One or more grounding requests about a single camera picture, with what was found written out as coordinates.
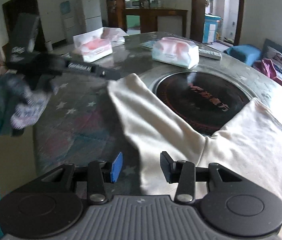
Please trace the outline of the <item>left gloved hand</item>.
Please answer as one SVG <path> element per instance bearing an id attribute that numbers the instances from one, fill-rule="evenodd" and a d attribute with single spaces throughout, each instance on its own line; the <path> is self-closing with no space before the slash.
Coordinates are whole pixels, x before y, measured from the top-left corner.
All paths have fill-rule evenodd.
<path id="1" fill-rule="evenodd" d="M 14 130 L 33 126 L 57 92 L 51 77 L 39 78 L 34 90 L 22 75 L 8 73 L 0 77 L 0 134 L 12 135 Z"/>

